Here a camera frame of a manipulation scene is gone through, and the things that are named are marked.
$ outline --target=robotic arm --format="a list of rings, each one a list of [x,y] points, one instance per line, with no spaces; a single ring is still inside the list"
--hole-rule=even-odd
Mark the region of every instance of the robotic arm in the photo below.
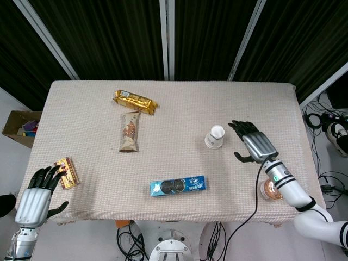
[[[58,168],[60,166],[38,170],[24,191],[15,217],[20,229],[12,237],[5,260],[30,260],[38,237],[38,228],[46,219],[67,207],[68,202],[65,201],[59,208],[48,210],[54,189],[60,177],[66,173],[60,172],[53,177]]]
[[[321,208],[299,185],[280,160],[278,152],[265,134],[251,122],[232,121],[228,124],[245,144],[250,156],[234,155],[243,163],[264,162],[264,170],[283,195],[286,202],[301,214],[294,218],[296,230],[304,237],[319,239],[348,248],[348,221],[333,222],[331,215]]]

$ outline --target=black curtain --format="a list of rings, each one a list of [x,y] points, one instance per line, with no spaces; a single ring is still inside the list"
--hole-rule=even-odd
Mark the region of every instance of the black curtain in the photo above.
[[[347,0],[267,0],[233,80],[292,83],[302,102],[347,61]]]
[[[70,78],[12,0],[0,4],[0,88],[42,110],[54,80]]]
[[[164,79],[158,0],[30,3],[81,79]]]
[[[175,0],[175,80],[227,80],[256,0]]]

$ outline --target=white paper cup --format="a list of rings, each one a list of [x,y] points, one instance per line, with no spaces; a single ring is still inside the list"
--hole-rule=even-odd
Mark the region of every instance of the white paper cup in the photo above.
[[[223,143],[225,131],[222,126],[214,125],[210,132],[206,135],[205,142],[208,148],[220,148]]]

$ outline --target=beige tablecloth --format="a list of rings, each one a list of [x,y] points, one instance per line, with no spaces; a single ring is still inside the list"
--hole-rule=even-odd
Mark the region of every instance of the beige tablecloth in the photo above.
[[[160,104],[154,116],[141,114],[139,153],[119,152],[121,118],[132,111],[113,101],[127,90]],[[315,166],[295,96],[286,83],[243,82],[54,82],[20,191],[33,173],[69,156],[81,184],[58,184],[51,208],[69,206],[53,219],[242,221],[254,210],[259,165],[243,164],[234,151],[247,150],[227,123],[251,121],[264,132],[304,189],[323,206]],[[223,146],[209,149],[204,137],[213,125],[225,129]],[[204,175],[205,191],[151,197],[149,182]],[[263,173],[260,181],[266,179]],[[259,199],[253,221],[291,221],[297,211],[285,201]]]

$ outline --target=chocolate bar wrapper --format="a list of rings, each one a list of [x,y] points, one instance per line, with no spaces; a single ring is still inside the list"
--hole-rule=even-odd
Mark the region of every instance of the chocolate bar wrapper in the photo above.
[[[120,152],[139,151],[136,139],[138,138],[139,112],[122,113],[121,147]]]
[[[71,189],[77,186],[80,181],[76,175],[75,169],[72,165],[72,161],[69,157],[57,160],[54,163],[54,166],[60,165],[60,168],[57,170],[57,173],[66,171],[66,174],[60,178],[60,184],[63,189]]]
[[[126,106],[134,110],[139,110],[150,115],[154,114],[156,107],[158,106],[155,101],[149,98],[123,90],[118,90],[115,93],[114,101],[122,106]]]
[[[150,182],[150,195],[163,196],[206,189],[204,176]]]

